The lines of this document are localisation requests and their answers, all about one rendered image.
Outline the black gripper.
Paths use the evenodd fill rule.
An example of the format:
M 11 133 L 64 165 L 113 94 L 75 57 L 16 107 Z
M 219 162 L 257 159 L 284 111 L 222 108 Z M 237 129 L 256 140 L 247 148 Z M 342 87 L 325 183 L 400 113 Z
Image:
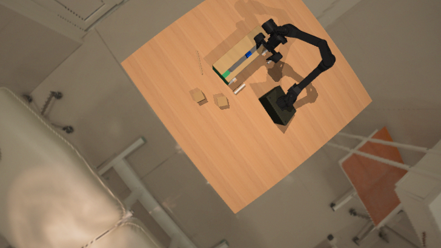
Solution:
M 267 58 L 266 60 L 272 60 L 275 63 L 279 62 L 280 59 L 283 57 L 279 52 L 276 52 L 274 49 L 278 46 L 278 45 L 273 45 L 271 43 L 271 40 L 269 39 L 267 42 L 264 40 L 266 38 L 266 36 L 262 33 L 258 33 L 256 37 L 254 37 L 255 43 L 256 43 L 256 49 L 258 49 L 260 47 L 260 45 L 264 45 L 264 47 L 271 52 L 273 55 L 271 55 L 269 58 Z

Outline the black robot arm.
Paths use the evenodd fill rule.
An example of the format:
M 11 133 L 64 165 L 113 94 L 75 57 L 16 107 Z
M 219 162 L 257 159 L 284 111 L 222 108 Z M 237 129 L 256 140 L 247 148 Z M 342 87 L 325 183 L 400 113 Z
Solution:
M 278 97 L 276 104 L 282 111 L 284 111 L 285 108 L 292 106 L 294 102 L 297 101 L 297 96 L 300 94 L 302 89 L 310 84 L 311 81 L 314 81 L 314 79 L 317 78 L 317 76 L 319 76 L 322 72 L 325 72 L 334 65 L 336 58 L 332 54 L 326 40 L 313 36 L 309 33 L 305 33 L 292 24 L 277 26 L 274 20 L 270 18 L 267 22 L 262 24 L 262 28 L 265 30 L 267 35 L 270 35 L 268 40 L 270 39 L 273 45 L 279 45 L 280 43 L 284 45 L 287 43 L 285 36 L 297 38 L 318 47 L 322 57 L 319 65 L 305 79 L 303 79 L 297 85 L 296 83 L 293 84 L 287 90 L 288 92 L 285 96 Z

